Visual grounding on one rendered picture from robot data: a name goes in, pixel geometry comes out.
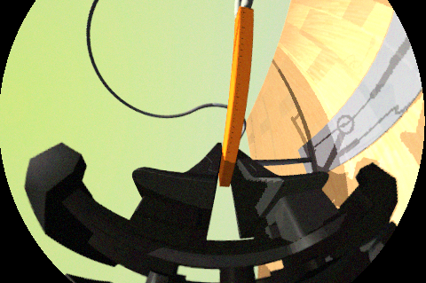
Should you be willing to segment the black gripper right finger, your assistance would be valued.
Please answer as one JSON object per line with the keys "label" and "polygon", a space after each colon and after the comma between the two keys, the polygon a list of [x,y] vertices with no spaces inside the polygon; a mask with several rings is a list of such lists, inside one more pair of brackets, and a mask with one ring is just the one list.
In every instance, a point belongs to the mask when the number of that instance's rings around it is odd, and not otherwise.
{"label": "black gripper right finger", "polygon": [[285,195],[322,190],[328,179],[329,174],[322,170],[278,176],[239,149],[231,179],[239,238],[255,238],[253,229]]}

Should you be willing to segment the orange-brown handle with grey loop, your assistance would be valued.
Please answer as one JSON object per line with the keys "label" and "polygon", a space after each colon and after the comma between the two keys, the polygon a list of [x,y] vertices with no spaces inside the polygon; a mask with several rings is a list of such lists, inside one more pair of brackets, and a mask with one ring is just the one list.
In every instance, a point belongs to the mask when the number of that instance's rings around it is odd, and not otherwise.
{"label": "orange-brown handle with grey loop", "polygon": [[241,144],[246,106],[248,106],[249,77],[251,77],[253,49],[253,0],[234,0],[234,48],[230,94],[223,148],[219,167],[219,186],[230,187],[233,169]]}

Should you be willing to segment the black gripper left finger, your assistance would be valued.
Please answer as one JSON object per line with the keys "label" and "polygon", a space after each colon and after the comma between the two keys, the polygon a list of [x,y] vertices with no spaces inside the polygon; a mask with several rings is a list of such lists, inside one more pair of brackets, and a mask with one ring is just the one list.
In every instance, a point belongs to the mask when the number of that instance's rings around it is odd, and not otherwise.
{"label": "black gripper left finger", "polygon": [[168,172],[153,167],[132,170],[132,180],[141,198],[146,197],[173,202],[173,204],[196,206],[202,209],[201,227],[207,229],[214,206],[217,174],[223,158],[223,142],[216,145],[202,158],[198,165],[185,173]]}

